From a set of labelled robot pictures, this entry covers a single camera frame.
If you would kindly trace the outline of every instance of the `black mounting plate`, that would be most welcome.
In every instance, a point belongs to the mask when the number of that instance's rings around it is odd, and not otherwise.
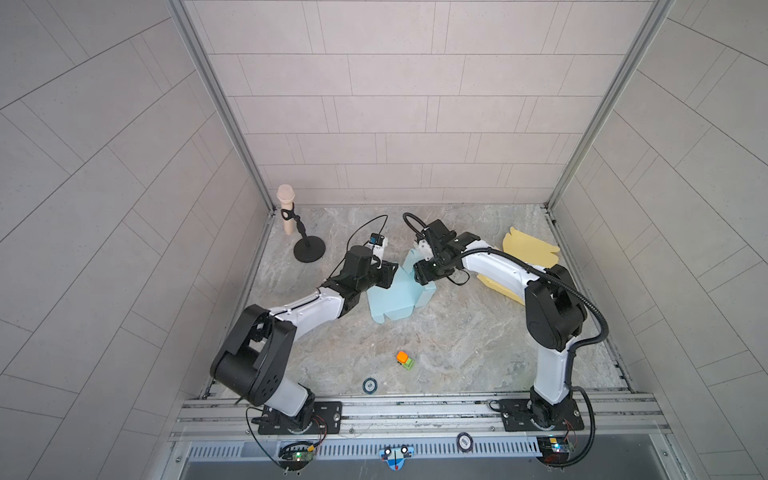
[[[333,416],[339,414],[339,420],[334,420]],[[341,402],[315,402],[313,414],[326,421],[328,425],[328,434],[333,435],[341,431]],[[254,419],[259,422],[259,435],[292,435],[298,432],[291,432],[280,422],[282,414],[274,409],[267,409],[261,418]],[[317,423],[311,422],[309,428],[301,435],[318,435],[320,433]]]
[[[565,430],[565,420],[571,423],[574,430],[584,430],[584,421],[581,419],[581,412],[578,410],[576,401],[573,399],[563,400],[568,402],[569,405],[565,407],[565,417],[562,421],[562,428],[554,427],[553,430]],[[504,422],[505,432],[530,432],[531,430],[541,430],[535,423],[533,423],[533,415],[528,411],[528,399],[500,399],[498,400],[498,408],[508,416],[504,417],[502,414],[502,422]]]

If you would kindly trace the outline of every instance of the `metal vent grille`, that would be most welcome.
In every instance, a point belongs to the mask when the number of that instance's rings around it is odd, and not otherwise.
[[[355,460],[378,458],[379,451],[388,446],[408,445],[413,447],[414,458],[458,458],[458,457],[538,457],[541,452],[535,437],[475,437],[471,452],[460,452],[454,438],[430,439],[340,439],[329,440],[317,450],[316,458],[328,460]]]
[[[194,442],[190,447],[190,459],[214,459],[240,457],[243,442]]]
[[[489,436],[474,437],[471,452],[460,452],[454,437],[403,439],[327,439],[316,452],[317,460],[367,460],[379,458],[385,447],[408,445],[413,458],[493,458],[540,457],[536,437]],[[276,456],[281,445],[289,440],[262,441],[264,448]],[[192,442],[191,462],[258,462],[269,461],[255,442]]]

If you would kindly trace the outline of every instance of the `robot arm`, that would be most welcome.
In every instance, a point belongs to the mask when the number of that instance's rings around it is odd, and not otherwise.
[[[409,218],[422,228],[415,228]],[[531,389],[532,420],[543,429],[559,424],[572,404],[575,350],[607,336],[602,315],[575,289],[568,270],[560,265],[551,269],[529,265],[472,233],[457,235],[440,220],[427,225],[412,214],[404,214],[403,220],[416,233],[417,247],[424,256],[414,265],[415,279],[422,285],[450,276],[455,269],[469,270],[525,298],[526,326],[539,344],[536,380]],[[587,318],[585,304],[596,314],[602,331],[591,339],[579,340],[581,325]]]
[[[267,405],[283,414],[289,429],[305,429],[315,396],[284,377],[293,342],[311,329],[346,315],[372,286],[389,288],[397,263],[382,260],[386,238],[372,233],[365,246],[346,252],[339,275],[317,292],[287,305],[247,307],[214,358],[210,374],[253,405]]]

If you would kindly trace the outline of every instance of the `metal frame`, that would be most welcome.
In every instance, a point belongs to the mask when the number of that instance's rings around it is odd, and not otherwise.
[[[589,396],[598,435],[648,434],[670,478],[684,478],[676,451],[669,443],[670,427],[652,394],[632,393],[628,389],[593,389]],[[588,429],[586,406],[581,396],[577,397]],[[489,401],[501,398],[527,399],[528,392],[318,399],[341,401],[343,410],[342,433],[328,435],[317,459],[376,458],[382,445],[413,445],[420,458],[465,456],[452,447],[458,432],[472,435],[477,445],[475,457],[535,457],[541,455],[537,447],[530,446],[536,437],[564,434],[563,430],[544,432],[534,427],[526,432],[505,432],[501,416],[488,407]],[[155,478],[179,478],[190,457],[196,462],[268,461],[253,444],[245,423],[247,407],[236,405],[235,399],[184,402],[168,439],[169,461],[162,475]],[[314,436],[260,435],[258,438],[268,452],[274,453],[281,444]]]
[[[234,144],[235,150],[237,150],[240,159],[245,164],[248,174],[256,182],[264,203],[270,208],[270,215],[274,215],[275,203],[270,198],[270,193],[256,168],[256,162],[253,160],[253,155],[248,149],[243,133],[237,126],[237,121],[227,102],[227,97],[224,95],[221,84],[216,78],[214,68],[208,61],[203,45],[197,37],[192,21],[187,13],[187,8],[184,6],[184,0],[166,0],[166,3],[170,16],[174,20],[179,33],[181,33],[181,39],[184,41],[192,57],[192,62],[194,62],[197,72],[200,73],[200,77],[203,79],[203,85],[205,85],[211,99],[214,101],[216,110],[220,113],[221,121]]]
[[[592,119],[590,120],[587,129],[584,131],[584,134],[581,136],[571,159],[566,164],[558,184],[554,186],[552,194],[546,202],[547,208],[550,210],[552,210],[554,206],[558,204],[558,201],[560,201],[565,188],[568,186],[568,183],[571,182],[571,178],[576,174],[576,170],[578,169],[578,166],[581,165],[584,157],[586,157],[589,147],[594,143],[594,139],[598,137],[608,115],[614,109],[616,102],[621,96],[621,92],[626,88],[629,79],[643,59],[645,51],[654,40],[661,24],[664,23],[664,20],[667,18],[667,12],[673,3],[674,0],[656,0],[645,16],[645,20],[643,20],[640,30],[637,32],[637,35],[635,35],[632,45],[630,45],[627,54],[624,56],[624,60],[621,62],[616,75],[614,75],[611,85],[608,87],[602,100],[600,100],[598,109],[592,116]]]

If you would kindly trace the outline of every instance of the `circular marker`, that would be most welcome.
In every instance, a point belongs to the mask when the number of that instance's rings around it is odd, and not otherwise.
[[[456,437],[456,446],[458,446],[458,449],[464,453],[471,452],[474,444],[475,441],[472,440],[472,436],[468,433],[462,432]]]
[[[366,381],[362,383],[362,390],[368,395],[373,395],[378,388],[379,384],[376,383],[376,379],[367,378]]]

